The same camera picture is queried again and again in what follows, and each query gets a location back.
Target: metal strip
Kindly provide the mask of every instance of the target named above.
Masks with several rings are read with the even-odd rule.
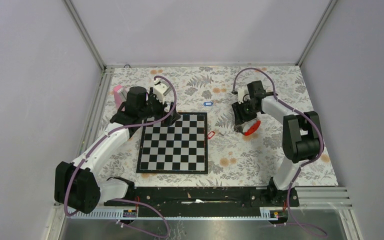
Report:
[[[351,210],[338,210],[346,238],[348,240],[360,240],[350,211]]]
[[[60,238],[60,234],[63,230],[64,221],[66,216],[64,214],[63,206],[56,203],[52,207],[50,222],[46,224],[46,230],[43,235],[43,240],[57,240]]]
[[[261,67],[261,66],[295,66],[296,63],[205,63],[205,64],[114,64],[108,68],[176,68],[176,67]]]
[[[301,56],[299,57],[299,59],[295,65],[300,66],[300,67],[303,65],[304,60],[306,59],[307,55],[309,54],[310,49],[313,47],[314,42],[316,41],[317,37],[319,36],[320,31],[323,29],[323,26],[325,25],[326,20],[328,19],[329,15],[331,14],[331,12],[334,9],[337,2],[338,2],[338,0],[330,0],[329,4],[327,5],[326,9],[323,12],[323,15],[321,15],[320,21],[318,21],[314,32],[312,33],[310,39],[308,40],[307,45],[304,48],[304,51],[302,52]]]
[[[132,209],[130,207],[118,207],[118,208],[95,208],[91,213],[85,214],[83,212],[77,212],[71,216],[72,219],[100,219],[100,220],[159,220],[160,217],[123,217],[123,211],[126,209]],[[276,221],[277,218],[270,217],[270,210],[260,208],[261,216],[237,216],[237,217],[164,217],[167,220],[265,220]]]
[[[349,213],[351,214],[352,223],[353,223],[354,228],[357,230],[358,237],[359,237],[359,239],[362,240],[363,239],[362,231],[361,231],[360,226],[357,222],[357,218],[356,218],[356,214],[354,213],[354,209],[350,209]]]
[[[91,36],[89,35],[88,31],[86,30],[85,25],[83,24],[82,20],[80,19],[80,16],[77,13],[77,10],[74,7],[73,2],[71,0],[63,0],[63,2],[65,3],[65,7],[67,8],[68,12],[70,13],[77,29],[80,31],[81,37],[83,38],[84,42],[86,43],[87,47],[89,48],[90,52],[92,53],[92,56],[96,61],[96,64],[98,64],[99,68],[103,71],[105,69],[105,63],[102,60],[102,57],[98,52],[98,49],[94,45],[94,42],[92,41]]]
[[[104,77],[101,76],[100,80],[99,80],[99,83],[96,85],[96,89],[95,89],[95,93],[93,95],[93,100],[92,100],[92,103],[90,105],[90,108],[89,108],[89,112],[87,114],[87,119],[86,119],[86,123],[84,124],[84,128],[83,128],[83,134],[81,135],[81,141],[80,141],[80,145],[78,147],[78,155],[79,156],[80,154],[83,153],[84,150],[86,150],[87,147],[85,147],[85,143],[87,142],[87,138],[89,136],[89,132],[90,132],[90,124],[91,124],[91,119],[94,117],[94,113],[96,112],[96,107],[97,107],[97,99],[98,99],[98,94],[100,92],[100,87],[101,87],[101,84],[104,80]]]
[[[352,209],[350,197],[344,187],[296,187],[298,208]]]
[[[96,99],[93,102],[91,116],[85,129],[85,135],[82,141],[82,147],[79,152],[83,152],[92,145],[99,132],[101,123],[101,117],[104,112],[104,105],[107,100],[108,91],[111,85],[111,79],[113,77],[114,68],[105,69],[105,73],[102,76],[99,88],[96,94]]]

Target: black plastic cover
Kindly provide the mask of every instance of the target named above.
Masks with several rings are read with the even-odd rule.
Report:
[[[73,163],[64,161],[56,167],[54,199],[58,203],[64,204],[67,187],[75,169]],[[68,196],[68,206],[89,214],[98,205],[100,197],[100,188],[94,174],[89,168],[79,169]]]

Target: red key tag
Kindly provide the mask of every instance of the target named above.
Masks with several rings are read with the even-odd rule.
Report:
[[[214,137],[214,135],[216,135],[216,133],[215,133],[214,131],[210,131],[210,132],[208,133],[207,138],[208,138],[208,139],[211,139],[212,137]]]

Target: table surface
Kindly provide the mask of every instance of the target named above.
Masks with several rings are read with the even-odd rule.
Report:
[[[168,78],[177,92],[178,112],[207,112],[208,131],[216,134],[208,140],[208,174],[136,173],[142,129],[120,146],[99,173],[98,179],[122,177],[146,187],[196,186],[266,186],[280,167],[284,153],[282,125],[267,114],[259,114],[261,125],[250,136],[234,132],[231,104],[237,96],[231,93],[235,75],[244,67],[141,67],[116,68],[111,80],[99,127],[101,135],[116,113],[113,88],[153,86],[153,77]],[[259,66],[274,80],[279,97],[301,111],[313,110],[307,88],[298,66]],[[238,78],[237,88],[261,80],[272,91],[268,79],[248,70]],[[169,93],[167,101],[173,100]],[[204,102],[213,106],[203,106]],[[337,186],[337,178],[324,149],[321,158],[304,167],[297,179],[298,186]]]

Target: black bracket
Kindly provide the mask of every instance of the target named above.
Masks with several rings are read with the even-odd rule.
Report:
[[[317,126],[320,133],[319,115],[315,111],[304,112]],[[301,135],[300,129],[307,131]],[[282,147],[285,156],[294,164],[302,160],[313,159],[319,153],[320,142],[316,130],[301,115],[283,117]]]
[[[62,161],[55,170],[54,199],[64,203],[70,178],[76,167],[73,163]],[[68,198],[68,206],[88,214],[98,205],[101,197],[100,188],[94,174],[89,168],[79,169],[71,186]]]

